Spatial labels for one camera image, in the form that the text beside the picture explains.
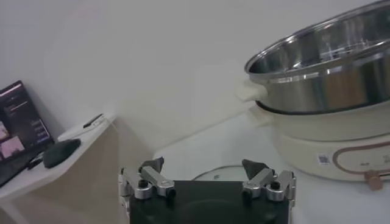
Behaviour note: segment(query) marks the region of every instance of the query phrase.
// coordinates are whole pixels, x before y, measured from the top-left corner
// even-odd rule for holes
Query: label sticker
[[[318,163],[320,165],[330,165],[330,159],[327,154],[317,154]]]

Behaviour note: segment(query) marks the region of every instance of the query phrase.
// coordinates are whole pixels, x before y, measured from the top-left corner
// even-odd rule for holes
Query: white table
[[[292,170],[297,176],[297,224],[389,223],[390,184],[372,192],[365,183],[333,181],[307,175],[287,165],[269,139],[270,128],[255,128],[245,114],[169,145],[161,172],[171,180],[191,180],[211,169],[240,164],[242,159],[266,163],[277,172]]]
[[[66,171],[90,148],[92,143],[103,134],[103,132],[114,121],[114,116],[106,116],[106,120],[93,130],[86,132],[77,138],[81,140],[81,146],[64,162],[51,169],[44,167],[43,163],[32,170],[24,170],[6,185],[0,188],[0,207],[17,223],[28,224],[29,222],[21,215],[17,207],[12,203],[16,197],[20,197],[39,187],[49,184]]]

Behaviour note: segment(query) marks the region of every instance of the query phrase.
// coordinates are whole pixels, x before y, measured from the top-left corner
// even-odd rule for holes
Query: white wall
[[[371,0],[2,0],[0,87],[21,79],[54,134],[115,107],[157,150],[239,113],[245,62]]]

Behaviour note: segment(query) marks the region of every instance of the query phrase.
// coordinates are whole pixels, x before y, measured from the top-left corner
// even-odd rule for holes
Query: black mouse
[[[43,154],[43,164],[46,168],[52,168],[64,162],[81,145],[80,139],[69,139],[54,144]]]

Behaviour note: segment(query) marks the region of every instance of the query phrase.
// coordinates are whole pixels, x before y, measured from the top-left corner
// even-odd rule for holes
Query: laptop
[[[54,140],[22,81],[0,91],[0,187],[22,172]]]

